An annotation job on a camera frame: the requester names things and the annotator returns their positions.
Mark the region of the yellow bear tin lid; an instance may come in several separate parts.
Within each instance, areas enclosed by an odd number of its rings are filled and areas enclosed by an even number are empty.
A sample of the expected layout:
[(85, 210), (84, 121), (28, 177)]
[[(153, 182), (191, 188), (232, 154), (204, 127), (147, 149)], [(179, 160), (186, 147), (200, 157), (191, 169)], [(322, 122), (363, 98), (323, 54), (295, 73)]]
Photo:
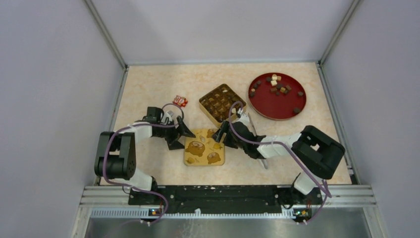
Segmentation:
[(225, 147), (212, 136), (215, 128), (192, 129), (195, 138), (185, 138), (184, 164), (186, 166), (222, 166), (225, 163)]

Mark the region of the gold chocolate tin box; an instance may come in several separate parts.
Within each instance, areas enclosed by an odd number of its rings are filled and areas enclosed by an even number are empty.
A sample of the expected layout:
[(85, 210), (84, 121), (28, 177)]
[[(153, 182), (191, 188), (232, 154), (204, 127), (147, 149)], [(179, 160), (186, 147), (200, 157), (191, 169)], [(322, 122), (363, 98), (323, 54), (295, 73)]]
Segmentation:
[(221, 84), (199, 99), (199, 107), (210, 121), (219, 128), (229, 116), (235, 120), (236, 116), (229, 110), (235, 102), (241, 102), (246, 109), (246, 102), (227, 84)]

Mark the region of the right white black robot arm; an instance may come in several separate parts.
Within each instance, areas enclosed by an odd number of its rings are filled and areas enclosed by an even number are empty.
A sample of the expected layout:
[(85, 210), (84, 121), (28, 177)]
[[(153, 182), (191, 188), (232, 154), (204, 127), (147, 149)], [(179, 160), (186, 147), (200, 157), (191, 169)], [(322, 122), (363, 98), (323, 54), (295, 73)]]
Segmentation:
[(290, 191), (296, 204), (309, 200), (315, 187), (331, 197), (327, 180), (332, 179), (345, 154), (342, 144), (312, 125), (292, 135), (257, 135), (251, 117), (245, 113), (239, 114), (236, 120), (225, 120), (211, 137), (226, 147), (242, 149), (264, 166), (266, 159), (290, 155), (302, 169)]

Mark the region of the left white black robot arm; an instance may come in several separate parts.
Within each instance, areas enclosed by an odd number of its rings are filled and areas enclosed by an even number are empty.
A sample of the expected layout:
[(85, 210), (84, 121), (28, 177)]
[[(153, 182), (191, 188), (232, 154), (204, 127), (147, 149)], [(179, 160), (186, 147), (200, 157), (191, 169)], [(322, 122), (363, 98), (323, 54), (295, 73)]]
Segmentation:
[(136, 145), (152, 137), (163, 138), (169, 150), (183, 149), (181, 137), (195, 138), (195, 134), (173, 112), (163, 108), (148, 107), (146, 115), (117, 131), (104, 131), (94, 163), (94, 172), (112, 184), (136, 187), (141, 190), (140, 199), (147, 205), (158, 201), (159, 192), (153, 188), (154, 178), (137, 169)]

